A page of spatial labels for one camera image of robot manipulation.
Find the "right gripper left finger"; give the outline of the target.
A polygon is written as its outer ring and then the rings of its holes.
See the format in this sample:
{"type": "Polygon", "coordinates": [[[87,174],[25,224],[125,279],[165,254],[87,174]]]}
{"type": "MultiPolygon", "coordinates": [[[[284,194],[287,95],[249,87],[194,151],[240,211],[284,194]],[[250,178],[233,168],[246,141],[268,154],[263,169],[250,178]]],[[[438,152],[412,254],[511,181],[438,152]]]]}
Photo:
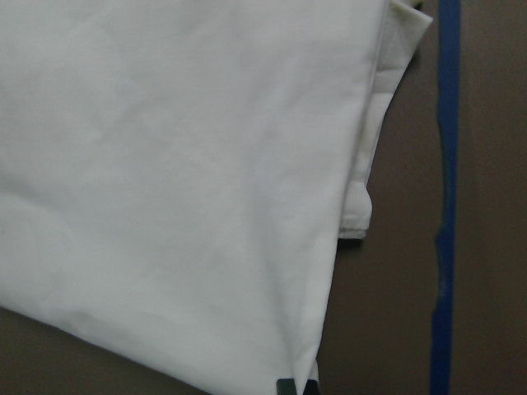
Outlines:
{"type": "Polygon", "coordinates": [[[276,382],[277,395],[296,395],[294,379],[278,379],[276,382]]]}

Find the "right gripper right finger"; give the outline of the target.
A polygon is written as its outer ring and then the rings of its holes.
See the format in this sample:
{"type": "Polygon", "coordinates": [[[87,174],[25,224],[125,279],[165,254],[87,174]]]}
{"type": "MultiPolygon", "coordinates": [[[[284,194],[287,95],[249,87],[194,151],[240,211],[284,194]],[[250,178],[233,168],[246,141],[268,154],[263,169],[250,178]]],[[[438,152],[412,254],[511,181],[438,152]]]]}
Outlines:
{"type": "Polygon", "coordinates": [[[319,395],[318,381],[315,379],[308,379],[305,384],[303,395],[319,395]]]}

